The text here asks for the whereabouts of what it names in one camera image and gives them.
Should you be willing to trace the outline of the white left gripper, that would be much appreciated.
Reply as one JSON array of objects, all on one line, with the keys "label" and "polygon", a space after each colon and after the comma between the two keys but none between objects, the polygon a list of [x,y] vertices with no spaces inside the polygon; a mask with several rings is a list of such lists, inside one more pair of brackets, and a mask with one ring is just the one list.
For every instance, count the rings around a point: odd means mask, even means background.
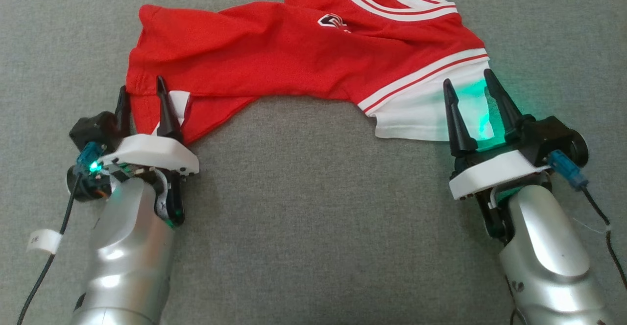
[{"label": "white left gripper", "polygon": [[130,95],[127,87],[119,91],[116,106],[117,131],[121,140],[117,150],[98,159],[98,172],[110,176],[114,188],[131,178],[139,178],[155,191],[154,211],[168,226],[185,221],[181,183],[199,173],[198,157],[184,144],[181,124],[171,102],[165,80],[157,76],[160,120],[157,136],[130,135]]}]

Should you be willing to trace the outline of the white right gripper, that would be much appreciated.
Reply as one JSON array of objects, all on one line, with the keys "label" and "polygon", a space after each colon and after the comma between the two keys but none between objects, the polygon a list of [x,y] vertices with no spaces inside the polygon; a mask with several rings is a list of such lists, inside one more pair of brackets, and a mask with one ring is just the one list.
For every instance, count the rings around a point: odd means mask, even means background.
[{"label": "white right gripper", "polygon": [[[499,109],[505,141],[519,140],[522,113],[492,69],[484,70],[484,79],[488,92]],[[511,239],[511,217],[505,208],[499,206],[498,195],[502,191],[531,184],[550,167],[545,162],[537,166],[519,149],[508,146],[478,152],[479,145],[466,127],[458,107],[459,99],[450,79],[443,82],[443,94],[450,152],[452,156],[463,156],[455,159],[455,168],[449,180],[452,197],[455,200],[475,198],[487,234],[497,240]]]}]

